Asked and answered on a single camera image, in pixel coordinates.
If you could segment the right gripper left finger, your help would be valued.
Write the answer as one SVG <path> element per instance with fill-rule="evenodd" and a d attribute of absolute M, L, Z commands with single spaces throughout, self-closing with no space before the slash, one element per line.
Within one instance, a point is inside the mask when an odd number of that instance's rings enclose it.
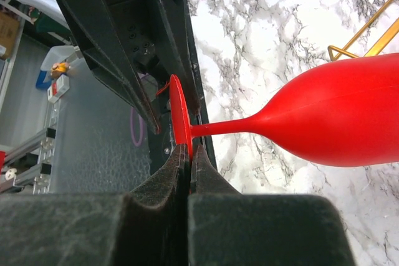
<path fill-rule="evenodd" d="M 1 197 L 2 265 L 187 265 L 185 145 L 132 192 Z"/>

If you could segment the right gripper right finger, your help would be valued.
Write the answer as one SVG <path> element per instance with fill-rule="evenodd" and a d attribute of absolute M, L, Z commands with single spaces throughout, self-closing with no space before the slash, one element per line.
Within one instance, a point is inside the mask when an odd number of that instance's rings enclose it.
<path fill-rule="evenodd" d="M 243 195 L 198 146 L 188 197 L 191 265 L 354 265 L 340 215 L 310 194 Z"/>

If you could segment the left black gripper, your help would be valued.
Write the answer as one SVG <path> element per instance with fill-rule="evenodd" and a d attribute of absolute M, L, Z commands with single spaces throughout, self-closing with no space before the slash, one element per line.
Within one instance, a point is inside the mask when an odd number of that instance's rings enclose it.
<path fill-rule="evenodd" d="M 152 132 L 160 114 L 142 84 L 159 92 L 177 75 L 191 113 L 200 112 L 185 0 L 57 0 L 93 76 L 133 106 Z"/>

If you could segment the red wine glass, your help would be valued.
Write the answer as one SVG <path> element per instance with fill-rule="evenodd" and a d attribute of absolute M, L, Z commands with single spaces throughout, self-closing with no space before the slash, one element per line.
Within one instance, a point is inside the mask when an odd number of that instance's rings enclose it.
<path fill-rule="evenodd" d="M 338 60 L 310 69 L 284 85 L 253 116 L 192 125 L 179 78 L 170 78 L 177 144 L 193 139 L 255 133 L 307 161 L 357 167 L 398 161 L 398 54 Z"/>

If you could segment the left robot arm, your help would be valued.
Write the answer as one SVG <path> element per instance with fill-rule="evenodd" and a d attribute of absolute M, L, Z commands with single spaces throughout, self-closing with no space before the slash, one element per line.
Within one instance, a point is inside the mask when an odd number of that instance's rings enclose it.
<path fill-rule="evenodd" d="M 70 31 L 93 76 L 135 107 L 151 131 L 160 111 L 140 80 L 162 84 L 178 76 L 190 112 L 201 104 L 195 78 L 193 31 L 187 0 L 17 0 Z"/>

